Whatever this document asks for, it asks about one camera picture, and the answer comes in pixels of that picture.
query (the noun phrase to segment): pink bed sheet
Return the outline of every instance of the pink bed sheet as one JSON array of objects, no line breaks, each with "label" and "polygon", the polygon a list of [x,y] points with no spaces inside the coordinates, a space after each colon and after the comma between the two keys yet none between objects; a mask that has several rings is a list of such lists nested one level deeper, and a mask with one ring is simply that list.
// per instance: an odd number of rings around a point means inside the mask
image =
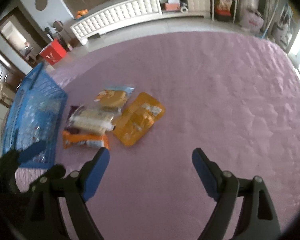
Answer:
[{"label": "pink bed sheet", "polygon": [[[198,238],[215,203],[192,165],[196,147],[237,177],[263,177],[282,229],[300,209],[300,83],[277,45],[234,33],[169,33],[99,49],[51,75],[68,93],[61,128],[70,105],[112,85],[134,84],[130,102],[145,91],[166,107],[132,147],[109,135],[110,163],[87,202],[106,240]],[[56,163],[67,173],[95,153],[64,150],[60,133]],[[19,187],[40,172],[18,170]],[[239,212],[238,205],[228,239]]]}]

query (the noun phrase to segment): clear plastic bag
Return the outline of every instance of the clear plastic bag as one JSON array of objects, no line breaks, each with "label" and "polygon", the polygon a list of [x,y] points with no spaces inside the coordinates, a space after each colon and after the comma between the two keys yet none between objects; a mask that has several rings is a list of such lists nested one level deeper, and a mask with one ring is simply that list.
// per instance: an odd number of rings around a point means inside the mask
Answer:
[{"label": "clear plastic bag", "polygon": [[165,113],[165,107],[142,92],[116,122],[113,134],[125,145],[134,145]]},{"label": "clear plastic bag", "polygon": [[115,116],[121,114],[134,88],[111,87],[101,91],[93,102],[80,106],[68,119],[66,129],[76,128],[96,135],[112,131]]},{"label": "clear plastic bag", "polygon": [[121,114],[123,106],[133,91],[134,87],[131,86],[117,86],[102,90],[94,100],[97,103],[95,108],[104,112]]},{"label": "clear plastic bag", "polygon": [[113,118],[114,113],[80,106],[69,118],[66,128],[77,128],[93,134],[104,135],[106,131],[114,129]]}]

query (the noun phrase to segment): doorway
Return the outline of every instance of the doorway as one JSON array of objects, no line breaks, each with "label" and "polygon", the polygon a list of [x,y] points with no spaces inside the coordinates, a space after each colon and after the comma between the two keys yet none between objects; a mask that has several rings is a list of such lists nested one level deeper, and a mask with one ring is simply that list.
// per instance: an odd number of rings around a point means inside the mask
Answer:
[{"label": "doorway", "polygon": [[0,51],[0,104],[10,108],[24,77],[25,74]]},{"label": "doorway", "polygon": [[2,18],[0,34],[31,67],[36,66],[40,51],[47,46],[18,7]]}]

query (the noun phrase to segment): blue gripper pad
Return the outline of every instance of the blue gripper pad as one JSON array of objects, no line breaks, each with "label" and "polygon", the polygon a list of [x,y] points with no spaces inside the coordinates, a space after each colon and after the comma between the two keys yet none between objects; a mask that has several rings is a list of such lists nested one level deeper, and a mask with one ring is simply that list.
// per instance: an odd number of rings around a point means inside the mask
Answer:
[{"label": "blue gripper pad", "polygon": [[18,163],[21,164],[32,160],[36,155],[43,152],[46,149],[46,146],[47,142],[44,140],[33,143],[27,149],[20,152]]},{"label": "blue gripper pad", "polygon": [[192,163],[208,196],[212,197],[215,201],[218,201],[220,194],[218,193],[217,178],[215,178],[209,169],[211,162],[200,148],[197,148],[192,152]]},{"label": "blue gripper pad", "polygon": [[92,162],[95,162],[93,168],[91,169],[89,175],[84,181],[84,191],[82,193],[82,198],[86,202],[89,198],[93,197],[96,190],[100,184],[103,174],[109,164],[110,155],[109,150],[106,148],[101,148],[96,156],[93,158]]}]

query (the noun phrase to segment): snack package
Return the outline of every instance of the snack package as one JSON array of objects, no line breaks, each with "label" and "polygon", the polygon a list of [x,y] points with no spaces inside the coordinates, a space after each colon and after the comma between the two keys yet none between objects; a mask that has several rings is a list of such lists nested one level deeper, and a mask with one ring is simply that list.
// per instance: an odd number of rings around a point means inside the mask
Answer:
[{"label": "snack package", "polygon": [[114,113],[80,106],[68,119],[66,130],[77,128],[89,133],[104,135],[106,131],[114,129],[113,118]]},{"label": "snack package", "polygon": [[159,101],[142,92],[117,119],[113,134],[125,146],[134,145],[164,113]]},{"label": "snack package", "polygon": [[73,145],[88,146],[94,148],[106,147],[108,150],[109,142],[107,135],[94,135],[94,134],[71,134],[64,130],[62,132],[63,148],[67,149]]},{"label": "snack package", "polygon": [[133,87],[118,86],[101,91],[94,100],[99,104],[98,109],[105,112],[121,113],[121,109],[128,101]]}]

